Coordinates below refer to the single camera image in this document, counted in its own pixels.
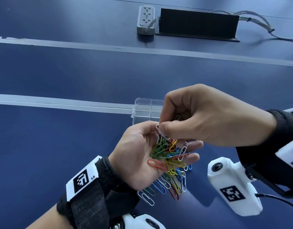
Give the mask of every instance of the hand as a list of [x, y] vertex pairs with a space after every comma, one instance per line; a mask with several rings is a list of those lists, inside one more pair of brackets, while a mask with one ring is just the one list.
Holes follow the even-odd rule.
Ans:
[[[164, 171], [148, 165], [151, 150], [157, 142], [158, 122], [146, 121], [130, 126], [123, 134], [116, 148], [108, 157], [115, 172], [133, 189], [140, 191], [152, 184]], [[187, 151], [203, 146], [201, 141], [188, 144]], [[183, 159], [187, 165], [198, 161], [199, 155], [192, 153]]]
[[[181, 115], [184, 121], [171, 121]], [[276, 128], [272, 114], [203, 84], [169, 92], [159, 129], [174, 139], [195, 139], [217, 146], [252, 146]]]

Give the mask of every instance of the clear plastic box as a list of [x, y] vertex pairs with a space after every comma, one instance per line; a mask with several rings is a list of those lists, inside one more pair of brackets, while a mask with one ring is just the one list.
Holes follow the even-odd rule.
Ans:
[[133, 108], [133, 124], [144, 121], [159, 121], [164, 100], [137, 98]]

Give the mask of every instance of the white tape strip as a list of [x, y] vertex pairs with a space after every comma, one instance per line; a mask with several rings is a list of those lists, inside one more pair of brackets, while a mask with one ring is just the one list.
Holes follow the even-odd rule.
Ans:
[[60, 108], [69, 110], [118, 114], [132, 114], [134, 107], [133, 104], [113, 104], [83, 100], [67, 100], [47, 97], [16, 96], [2, 94], [0, 94], [0, 104], [43, 108]]
[[223, 54], [196, 52], [196, 51], [122, 47], [122, 46], [97, 45], [97, 44], [77, 43], [77, 42], [58, 42], [58, 41], [47, 41], [47, 40], [26, 39], [26, 38], [17, 39], [17, 38], [2, 38], [2, 37], [0, 37], [0, 43], [46, 46], [46, 47], [63, 47], [63, 48], [99, 50], [99, 51], [117, 51], [117, 52], [139, 53], [139, 54], [185, 56], [185, 57], [196, 57], [196, 58], [206, 58], [206, 59], [220, 59], [220, 60], [254, 62], [254, 63], [263, 63], [263, 64], [272, 64], [272, 65], [293, 66], [293, 61], [289, 61], [289, 60], [263, 59], [263, 58], [247, 57], [247, 56], [223, 55]]

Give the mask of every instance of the blue table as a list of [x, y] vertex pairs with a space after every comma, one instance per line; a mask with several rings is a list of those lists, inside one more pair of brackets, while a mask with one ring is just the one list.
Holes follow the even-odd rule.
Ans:
[[[293, 107], [293, 66], [260, 63], [263, 58], [293, 61], [293, 42], [269, 40], [266, 31], [245, 22], [238, 26], [240, 43], [140, 37], [136, 21], [142, 1], [0, 0], [0, 36], [246, 56], [256, 62], [0, 43], [0, 94], [134, 104], [138, 97], [163, 99], [173, 89], [204, 83], [259, 108]], [[161, 7], [249, 9], [268, 16], [277, 35], [293, 37], [293, 0], [148, 4], [158, 14]], [[41, 216], [74, 173], [97, 155], [111, 153], [131, 123], [128, 114], [0, 105], [0, 229], [25, 228]], [[152, 215], [167, 229], [293, 229], [290, 206], [262, 199], [260, 215], [240, 217], [208, 182], [208, 163], [221, 156], [237, 162], [234, 148], [206, 144], [199, 154], [180, 201], [157, 193], [155, 206], [140, 202], [136, 214]], [[275, 194], [259, 181], [254, 186]]]

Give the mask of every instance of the black sleeve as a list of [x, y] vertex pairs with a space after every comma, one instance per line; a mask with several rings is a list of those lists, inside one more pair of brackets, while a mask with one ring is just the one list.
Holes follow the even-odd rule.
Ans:
[[[99, 173], [99, 184], [102, 188], [105, 198], [106, 208], [109, 214], [109, 222], [124, 214], [128, 214], [134, 210], [139, 202], [137, 191], [129, 187], [114, 171], [108, 157], [100, 159], [96, 163]], [[59, 214], [65, 216], [72, 227], [76, 229], [71, 205], [66, 200], [66, 193], [64, 193], [57, 203], [57, 211]]]
[[293, 112], [268, 110], [277, 120], [272, 135], [258, 146], [237, 147], [241, 164], [254, 169], [274, 184], [293, 189], [293, 168], [280, 160], [275, 153], [293, 141]]

